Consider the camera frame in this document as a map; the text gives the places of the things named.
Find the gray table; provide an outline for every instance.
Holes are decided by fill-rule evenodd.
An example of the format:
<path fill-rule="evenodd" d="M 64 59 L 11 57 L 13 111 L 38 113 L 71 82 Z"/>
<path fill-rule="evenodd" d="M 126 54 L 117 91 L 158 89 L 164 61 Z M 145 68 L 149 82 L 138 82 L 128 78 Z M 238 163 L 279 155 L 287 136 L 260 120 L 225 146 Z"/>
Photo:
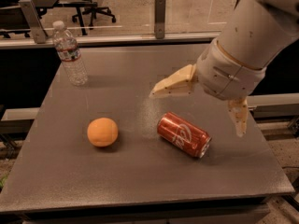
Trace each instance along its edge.
<path fill-rule="evenodd" d="M 184 203 L 188 209 L 190 203 L 195 208 L 218 201 L 216 206 L 229 206 L 230 201 L 292 193 L 252 118 L 239 138 L 226 103 L 200 86 L 185 98 L 148 98 L 156 82 L 195 63 L 205 47 L 82 49 L 89 84 L 73 87 L 64 70 L 58 71 L 0 195 L 1 212 L 39 219 L 38 213 L 100 214 L 109 207 L 150 204 L 167 209 Z M 158 136 L 156 124 L 167 111 L 209 132 L 212 142 L 203 159 Z M 103 149 L 86 136 L 89 122 L 102 117 L 114 119 L 120 130 L 117 142 Z"/>

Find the bottle label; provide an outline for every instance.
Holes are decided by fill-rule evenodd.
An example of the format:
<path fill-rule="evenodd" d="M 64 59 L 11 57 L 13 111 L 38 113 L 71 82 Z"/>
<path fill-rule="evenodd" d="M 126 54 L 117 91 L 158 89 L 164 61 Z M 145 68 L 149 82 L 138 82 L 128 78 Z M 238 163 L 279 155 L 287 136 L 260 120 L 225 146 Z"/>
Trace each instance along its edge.
<path fill-rule="evenodd" d="M 81 52 L 78 48 L 60 49 L 57 52 L 62 62 L 74 62 L 81 57 Z"/>

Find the desk leg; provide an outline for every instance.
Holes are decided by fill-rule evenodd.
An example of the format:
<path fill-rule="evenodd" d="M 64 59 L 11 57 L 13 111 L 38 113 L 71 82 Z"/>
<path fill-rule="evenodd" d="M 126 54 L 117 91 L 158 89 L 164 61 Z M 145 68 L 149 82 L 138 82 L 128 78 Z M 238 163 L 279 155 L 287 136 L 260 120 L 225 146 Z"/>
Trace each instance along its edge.
<path fill-rule="evenodd" d="M 86 30 L 84 28 L 84 22 L 83 22 L 83 18 L 82 18 L 82 13 L 81 13 L 80 7 L 76 7 L 76 10 L 77 10 L 78 21 L 80 23 L 82 34 L 83 35 L 87 35 Z"/>

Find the glass panel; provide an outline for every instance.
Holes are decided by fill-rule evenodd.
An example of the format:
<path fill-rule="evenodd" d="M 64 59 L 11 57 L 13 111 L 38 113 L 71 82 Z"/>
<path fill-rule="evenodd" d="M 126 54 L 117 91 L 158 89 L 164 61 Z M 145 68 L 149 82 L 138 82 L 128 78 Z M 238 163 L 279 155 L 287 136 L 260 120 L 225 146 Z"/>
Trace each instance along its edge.
<path fill-rule="evenodd" d="M 86 2 L 109 7 L 116 19 L 113 21 L 110 16 L 96 14 L 92 26 L 91 13 L 82 15 L 88 35 L 154 34 L 154 0 L 59 0 L 60 7 L 56 4 L 54 8 L 48 8 L 45 15 L 40 16 L 47 34 L 52 35 L 52 23 L 61 20 L 76 36 L 82 36 L 78 18 L 72 17 L 77 14 L 75 3 Z M 235 3 L 236 0 L 166 0 L 165 32 L 187 34 L 220 31 L 229 20 Z M 84 13 L 89 8 L 81 6 L 80 10 Z M 24 35 L 12 33 L 12 37 L 24 38 Z"/>

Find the black panel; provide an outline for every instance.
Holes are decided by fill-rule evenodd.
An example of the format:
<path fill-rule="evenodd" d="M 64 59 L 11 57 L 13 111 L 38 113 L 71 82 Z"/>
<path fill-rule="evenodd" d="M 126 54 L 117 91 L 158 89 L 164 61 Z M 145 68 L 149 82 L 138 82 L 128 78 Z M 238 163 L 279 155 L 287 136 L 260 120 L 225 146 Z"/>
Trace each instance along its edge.
<path fill-rule="evenodd" d="M 0 50 L 0 104 L 40 107 L 59 65 L 55 48 Z"/>
<path fill-rule="evenodd" d="M 251 95 L 299 92 L 299 41 L 285 48 L 269 64 L 266 76 Z"/>

